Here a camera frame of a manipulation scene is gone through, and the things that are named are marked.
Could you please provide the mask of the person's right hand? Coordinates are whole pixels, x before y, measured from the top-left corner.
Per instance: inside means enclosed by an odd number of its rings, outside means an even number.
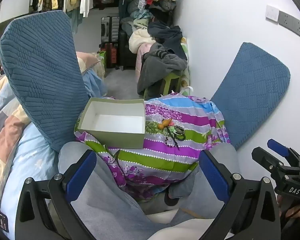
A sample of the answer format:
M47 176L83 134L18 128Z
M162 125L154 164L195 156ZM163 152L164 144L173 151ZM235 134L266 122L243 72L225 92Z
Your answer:
M277 195L277 203L278 203L279 210L280 210L279 216L281 216L282 212L283 212L283 197L281 195ZM291 207L289 210L287 210L285 217L291 218L291 219L300 218L300 205Z

